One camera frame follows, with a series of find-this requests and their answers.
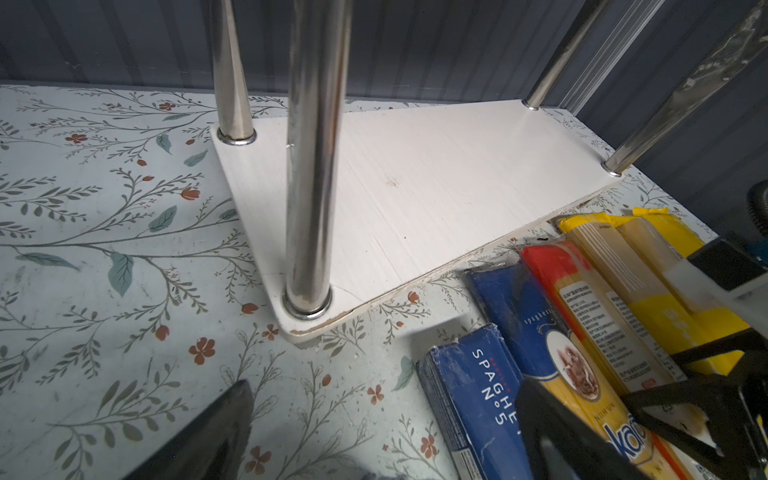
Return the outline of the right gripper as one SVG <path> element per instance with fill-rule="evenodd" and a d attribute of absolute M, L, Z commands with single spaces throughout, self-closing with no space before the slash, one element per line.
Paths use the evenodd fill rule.
<path fill-rule="evenodd" d="M 691 379 L 624 396 L 645 427 L 669 441 L 720 479 L 767 476 L 767 268 L 757 258 L 718 237 L 668 270 L 665 278 L 698 298 L 732 310 L 748 329 L 675 354 L 685 364 L 742 351 L 726 375 Z M 655 418 L 662 405 L 689 405 L 707 417 L 705 443 Z"/>

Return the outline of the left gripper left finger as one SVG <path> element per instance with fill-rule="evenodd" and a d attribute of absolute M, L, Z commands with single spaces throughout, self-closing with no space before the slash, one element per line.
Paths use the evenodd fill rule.
<path fill-rule="evenodd" d="M 127 477 L 236 478 L 250 436 L 253 409 L 249 382 L 236 382 Z"/>

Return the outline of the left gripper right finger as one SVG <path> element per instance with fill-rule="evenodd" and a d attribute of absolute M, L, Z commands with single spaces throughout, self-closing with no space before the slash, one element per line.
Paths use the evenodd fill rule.
<path fill-rule="evenodd" d="M 516 397 L 522 440 L 535 479 L 644 479 L 553 394 L 526 379 Z"/>

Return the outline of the red spaghetti bag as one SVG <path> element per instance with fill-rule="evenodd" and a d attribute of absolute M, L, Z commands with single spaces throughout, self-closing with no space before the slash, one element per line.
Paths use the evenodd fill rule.
<path fill-rule="evenodd" d="M 619 395 L 687 379 L 573 242 L 525 247 L 521 260 Z"/>

